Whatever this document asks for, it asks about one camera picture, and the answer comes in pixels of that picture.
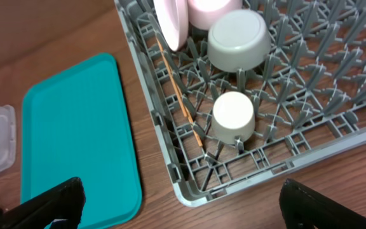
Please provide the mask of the white grey bowl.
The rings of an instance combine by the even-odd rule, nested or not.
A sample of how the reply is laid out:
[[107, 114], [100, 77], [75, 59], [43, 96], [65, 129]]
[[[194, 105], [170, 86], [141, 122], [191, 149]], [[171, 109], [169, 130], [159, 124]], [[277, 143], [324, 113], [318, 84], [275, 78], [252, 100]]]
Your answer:
[[259, 66], [270, 49], [267, 25], [253, 10], [229, 12], [208, 32], [208, 58], [214, 67], [225, 72], [247, 71]]

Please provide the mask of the white cup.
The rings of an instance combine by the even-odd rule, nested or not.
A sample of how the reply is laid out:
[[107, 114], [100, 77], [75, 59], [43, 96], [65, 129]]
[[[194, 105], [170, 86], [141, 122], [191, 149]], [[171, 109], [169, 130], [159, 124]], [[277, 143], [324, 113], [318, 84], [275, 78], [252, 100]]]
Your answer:
[[225, 92], [212, 109], [212, 128], [216, 138], [234, 144], [237, 137], [247, 141], [255, 131], [255, 111], [252, 101], [241, 92]]

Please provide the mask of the large pink plate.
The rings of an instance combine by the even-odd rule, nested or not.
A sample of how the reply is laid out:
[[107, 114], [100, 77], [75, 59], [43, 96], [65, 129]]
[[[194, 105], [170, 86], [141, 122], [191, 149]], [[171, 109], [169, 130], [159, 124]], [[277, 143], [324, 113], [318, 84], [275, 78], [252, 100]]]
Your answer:
[[169, 48], [177, 51], [185, 44], [188, 31], [186, 0], [154, 0], [159, 26]]

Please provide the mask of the small pink saucer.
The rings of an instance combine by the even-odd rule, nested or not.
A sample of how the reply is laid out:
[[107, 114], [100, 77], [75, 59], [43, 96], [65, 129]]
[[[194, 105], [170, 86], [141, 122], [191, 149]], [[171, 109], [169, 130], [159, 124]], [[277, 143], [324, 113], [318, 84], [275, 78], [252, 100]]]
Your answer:
[[214, 22], [233, 10], [240, 10], [242, 0], [188, 0], [189, 22], [201, 29], [209, 30]]

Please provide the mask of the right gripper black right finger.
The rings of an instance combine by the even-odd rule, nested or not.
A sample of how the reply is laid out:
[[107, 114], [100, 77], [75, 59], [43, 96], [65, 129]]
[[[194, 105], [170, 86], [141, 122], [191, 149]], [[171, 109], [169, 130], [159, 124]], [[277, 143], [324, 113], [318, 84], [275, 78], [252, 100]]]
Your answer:
[[366, 229], [366, 217], [293, 179], [285, 180], [279, 204], [288, 229]]

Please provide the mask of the wooden chopstick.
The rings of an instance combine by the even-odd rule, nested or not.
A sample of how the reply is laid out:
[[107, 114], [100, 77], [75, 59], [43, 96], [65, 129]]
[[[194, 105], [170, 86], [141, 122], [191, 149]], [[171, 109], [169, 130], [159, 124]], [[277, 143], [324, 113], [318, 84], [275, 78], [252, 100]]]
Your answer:
[[193, 130], [193, 133], [194, 133], [194, 136], [195, 136], [196, 141], [198, 143], [198, 146], [202, 148], [203, 147], [202, 141], [201, 141], [199, 135], [194, 131], [194, 121], [193, 121], [193, 118], [192, 118], [191, 114], [189, 113], [189, 110], [185, 107], [185, 105], [184, 105], [184, 103], [182, 101], [181, 91], [180, 91], [179, 87], [177, 86], [177, 84], [176, 84], [176, 82], [175, 82], [175, 80], [173, 78], [173, 74], [172, 74], [173, 71], [172, 71], [172, 68], [170, 67], [169, 63], [166, 60], [163, 47], [162, 47], [162, 45], [161, 45], [161, 43], [160, 43], [160, 41], [159, 41], [158, 38], [156, 38], [156, 41], [157, 41], [159, 50], [161, 52], [161, 56], [162, 56], [163, 62], [165, 63], [165, 67], [166, 67], [167, 73], [169, 75], [170, 81], [171, 81], [171, 83], [173, 85], [173, 89], [174, 89], [175, 94], [177, 96], [177, 100], [179, 102], [180, 109], [181, 109], [184, 117], [186, 117], [188, 119], [189, 123], [191, 124], [192, 130]]

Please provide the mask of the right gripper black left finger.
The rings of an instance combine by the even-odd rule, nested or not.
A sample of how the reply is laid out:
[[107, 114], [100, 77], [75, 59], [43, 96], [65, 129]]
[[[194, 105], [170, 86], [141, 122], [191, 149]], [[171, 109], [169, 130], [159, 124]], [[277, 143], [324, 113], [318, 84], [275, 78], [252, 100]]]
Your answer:
[[77, 228], [85, 202], [81, 179], [72, 177], [10, 211], [0, 208], [0, 229]]

